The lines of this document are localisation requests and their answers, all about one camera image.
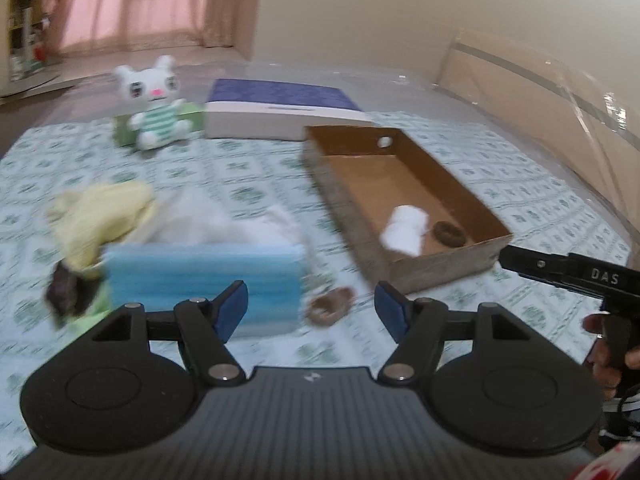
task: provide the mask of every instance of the plush toy eye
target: plush toy eye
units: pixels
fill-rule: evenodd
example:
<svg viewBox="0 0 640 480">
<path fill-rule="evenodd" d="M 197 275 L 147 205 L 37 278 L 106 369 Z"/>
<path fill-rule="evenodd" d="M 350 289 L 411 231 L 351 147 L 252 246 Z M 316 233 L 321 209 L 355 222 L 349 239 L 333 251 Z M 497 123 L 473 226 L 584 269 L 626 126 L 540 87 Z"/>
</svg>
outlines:
<svg viewBox="0 0 640 480">
<path fill-rule="evenodd" d="M 166 79 L 166 87 L 169 90 L 177 90 L 178 89 L 178 79 L 175 75 L 169 76 Z"/>
<path fill-rule="evenodd" d="M 131 95 L 131 97 L 135 98 L 135 97 L 140 97 L 142 95 L 142 83 L 131 83 L 129 85 L 129 94 Z"/>
</svg>

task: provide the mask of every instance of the plush toy head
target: plush toy head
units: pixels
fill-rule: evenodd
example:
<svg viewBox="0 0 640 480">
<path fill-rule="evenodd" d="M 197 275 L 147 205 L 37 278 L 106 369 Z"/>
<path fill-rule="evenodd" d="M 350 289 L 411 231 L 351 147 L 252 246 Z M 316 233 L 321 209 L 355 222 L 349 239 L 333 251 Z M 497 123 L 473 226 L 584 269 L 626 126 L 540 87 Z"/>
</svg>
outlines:
<svg viewBox="0 0 640 480">
<path fill-rule="evenodd" d="M 121 65 L 114 70 L 120 79 L 120 93 L 137 110 L 151 110 L 171 104 L 180 90 L 174 71 L 174 58 L 160 56 L 153 68 L 136 72 Z"/>
</svg>

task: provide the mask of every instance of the sheer brown curtain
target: sheer brown curtain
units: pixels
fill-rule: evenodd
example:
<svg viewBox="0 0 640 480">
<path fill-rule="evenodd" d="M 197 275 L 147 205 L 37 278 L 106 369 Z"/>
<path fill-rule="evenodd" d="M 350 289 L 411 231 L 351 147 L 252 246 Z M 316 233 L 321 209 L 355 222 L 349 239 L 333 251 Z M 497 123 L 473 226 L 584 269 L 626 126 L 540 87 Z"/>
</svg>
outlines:
<svg viewBox="0 0 640 480">
<path fill-rule="evenodd" d="M 170 46 L 231 46 L 238 0 L 55 0 L 56 54 Z"/>
</svg>

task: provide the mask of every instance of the plastic wrap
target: plastic wrap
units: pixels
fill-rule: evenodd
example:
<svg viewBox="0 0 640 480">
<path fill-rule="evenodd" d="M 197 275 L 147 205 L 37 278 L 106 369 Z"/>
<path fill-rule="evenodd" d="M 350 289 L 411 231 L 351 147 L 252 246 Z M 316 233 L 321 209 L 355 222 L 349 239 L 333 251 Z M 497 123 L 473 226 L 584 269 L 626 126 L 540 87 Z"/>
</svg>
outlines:
<svg viewBox="0 0 640 480">
<path fill-rule="evenodd" d="M 627 231 L 630 265 L 637 266 L 637 111 L 587 73 L 504 38 L 470 31 L 457 36 L 437 83 L 574 172 Z"/>
<path fill-rule="evenodd" d="M 551 93 L 552 98 L 561 102 L 557 106 L 561 111 L 556 116 L 550 114 L 549 110 L 545 109 L 544 100 L 536 101 L 535 97 L 528 98 L 532 93 L 530 89 L 525 88 L 518 93 L 519 88 L 516 84 L 502 81 L 492 72 L 488 74 L 482 72 L 476 66 L 478 58 L 456 50 L 456 46 L 461 44 L 461 41 L 462 38 L 459 38 L 458 43 L 453 45 L 444 63 L 440 86 L 425 84 L 420 76 L 398 70 L 283 66 L 254 62 L 230 61 L 181 66 L 176 69 L 176 73 L 182 86 L 181 97 L 192 102 L 204 102 L 213 81 L 217 78 L 267 79 L 340 88 L 366 112 L 403 111 L 433 120 L 485 124 L 515 144 L 556 177 L 564 180 L 627 243 L 631 243 L 630 233 L 637 233 L 633 225 L 640 225 L 640 204 L 630 202 L 628 197 L 619 192 L 620 185 L 616 184 L 616 179 L 620 176 L 615 175 L 612 170 L 611 165 L 614 163 L 612 155 L 601 146 L 603 140 L 600 130 L 603 129 L 603 124 L 580 111 L 581 108 L 575 102 L 564 100 L 553 93 Z M 542 72 L 544 77 L 548 79 L 559 73 L 555 61 L 552 65 L 547 65 L 547 58 L 540 53 L 537 55 L 540 59 L 542 57 L 545 59 L 542 61 L 545 67 L 545 71 Z M 494 67 L 494 71 L 499 69 L 511 74 L 514 78 L 522 78 L 485 60 L 478 60 L 478 62 Z M 563 85 L 559 84 L 561 89 L 559 91 L 570 92 L 568 89 L 575 87 L 572 81 L 577 80 L 577 76 L 566 72 L 561 74 Z M 592 100 L 594 95 L 601 97 L 605 95 L 597 93 L 590 81 L 586 76 L 580 79 L 582 85 L 580 88 L 591 90 L 591 94 L 584 95 Z M 538 93 L 548 92 L 528 80 L 524 85 L 535 86 Z M 90 121 L 129 112 L 127 105 L 121 101 L 117 88 L 116 79 L 111 75 L 87 79 L 61 96 L 55 97 L 55 104 L 46 108 L 47 111 L 38 120 L 38 125 Z M 455 94 L 458 98 L 446 95 L 442 92 L 443 89 Z M 577 96 L 578 92 L 572 90 L 570 94 Z M 511 100 L 505 101 L 505 95 L 516 101 L 518 107 L 510 108 Z M 627 108 L 620 104 L 611 92 L 607 92 L 606 95 L 609 106 L 606 107 L 603 102 L 602 110 L 608 110 L 610 115 L 607 116 L 617 117 L 619 124 L 622 124 L 621 118 L 625 115 L 621 110 L 627 110 Z M 640 120 L 636 120 L 635 116 L 630 117 L 628 113 L 625 121 L 628 129 L 619 131 L 615 135 L 619 144 L 624 141 L 624 144 L 620 144 L 623 147 L 628 146 L 624 136 L 630 135 L 631 121 L 640 124 Z M 528 128 L 522 128 L 523 124 L 528 124 Z M 629 152 L 631 150 L 623 150 L 621 156 L 628 158 Z M 640 157 L 640 152 L 632 153 Z M 628 166 L 628 170 L 633 171 L 637 166 L 638 164 Z"/>
</svg>

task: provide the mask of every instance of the brown hair tie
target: brown hair tie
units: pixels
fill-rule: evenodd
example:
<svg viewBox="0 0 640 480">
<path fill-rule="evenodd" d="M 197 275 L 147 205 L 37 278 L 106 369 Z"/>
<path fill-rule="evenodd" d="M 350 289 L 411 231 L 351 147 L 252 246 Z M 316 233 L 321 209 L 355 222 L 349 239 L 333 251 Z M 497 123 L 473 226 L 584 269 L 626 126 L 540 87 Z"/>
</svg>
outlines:
<svg viewBox="0 0 640 480">
<path fill-rule="evenodd" d="M 355 297 L 349 286 L 334 288 L 328 293 L 313 298 L 306 310 L 309 321 L 317 326 L 331 326 L 350 311 Z"/>
<path fill-rule="evenodd" d="M 431 229 L 433 237 L 447 247 L 462 247 L 466 243 L 466 235 L 451 222 L 436 222 Z"/>
</svg>

